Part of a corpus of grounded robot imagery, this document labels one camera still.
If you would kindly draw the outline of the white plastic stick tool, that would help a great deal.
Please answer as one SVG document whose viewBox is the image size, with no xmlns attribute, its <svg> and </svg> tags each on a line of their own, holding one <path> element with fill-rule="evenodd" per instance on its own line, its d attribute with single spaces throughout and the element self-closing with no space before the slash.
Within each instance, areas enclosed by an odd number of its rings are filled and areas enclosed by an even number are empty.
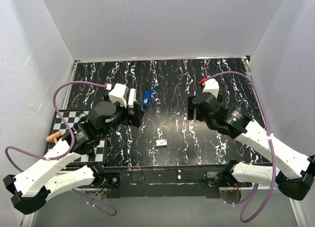
<svg viewBox="0 0 315 227">
<path fill-rule="evenodd" d="M 136 90 L 132 88 L 129 91 L 129 97 L 128 97 L 128 102 L 127 102 L 128 107 L 133 108 L 135 101 L 136 101 Z"/>
</svg>

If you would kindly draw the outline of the blue black stapler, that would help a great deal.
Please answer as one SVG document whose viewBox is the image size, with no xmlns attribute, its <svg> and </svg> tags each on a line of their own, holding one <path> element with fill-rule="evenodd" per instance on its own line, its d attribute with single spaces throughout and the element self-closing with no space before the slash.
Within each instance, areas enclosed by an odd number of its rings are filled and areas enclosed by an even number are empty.
<svg viewBox="0 0 315 227">
<path fill-rule="evenodd" d="M 149 107 L 150 101 L 151 101 L 151 98 L 152 98 L 152 93 L 153 93 L 153 90 L 146 90 L 145 91 L 144 97 L 143 97 L 143 100 L 142 100 L 142 107 L 143 108 L 148 108 Z"/>
</svg>

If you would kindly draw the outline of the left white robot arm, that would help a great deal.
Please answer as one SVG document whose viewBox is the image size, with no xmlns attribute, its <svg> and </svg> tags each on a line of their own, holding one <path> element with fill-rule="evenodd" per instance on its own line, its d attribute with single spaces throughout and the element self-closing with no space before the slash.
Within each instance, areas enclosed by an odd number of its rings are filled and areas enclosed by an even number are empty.
<svg viewBox="0 0 315 227">
<path fill-rule="evenodd" d="M 118 102 L 109 101 L 102 101 L 87 114 L 83 113 L 45 156 L 19 174 L 4 177 L 4 185 L 13 195 L 13 207 L 28 215 L 53 197 L 77 187 L 117 188 L 119 173 L 106 172 L 98 162 L 65 174 L 59 172 L 90 153 L 101 140 L 107 140 L 119 125 L 140 127 L 144 114 L 138 102 L 122 107 Z"/>
</svg>

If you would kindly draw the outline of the white staple box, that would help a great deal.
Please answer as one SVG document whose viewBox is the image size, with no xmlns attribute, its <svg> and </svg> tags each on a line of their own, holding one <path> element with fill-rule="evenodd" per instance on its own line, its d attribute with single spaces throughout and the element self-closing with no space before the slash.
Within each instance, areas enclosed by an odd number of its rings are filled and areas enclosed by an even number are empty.
<svg viewBox="0 0 315 227">
<path fill-rule="evenodd" d="M 166 139 L 160 139 L 156 141 L 157 147 L 166 147 L 167 146 L 167 140 Z"/>
</svg>

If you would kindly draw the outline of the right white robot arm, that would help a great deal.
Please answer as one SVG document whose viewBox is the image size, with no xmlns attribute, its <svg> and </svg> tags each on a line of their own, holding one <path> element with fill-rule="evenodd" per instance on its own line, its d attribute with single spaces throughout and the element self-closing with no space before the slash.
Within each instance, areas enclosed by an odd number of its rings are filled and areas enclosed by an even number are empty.
<svg viewBox="0 0 315 227">
<path fill-rule="evenodd" d="M 210 178 L 212 185 L 270 185 L 275 175 L 277 188 L 285 196 L 301 201 L 308 194 L 315 180 L 314 156 L 301 154 L 268 135 L 247 112 L 238 107 L 224 108 L 209 92 L 188 98 L 188 120 L 193 118 L 204 121 L 209 129 L 249 146 L 267 160 L 275 160 L 275 168 L 231 160 L 222 172 Z"/>
</svg>

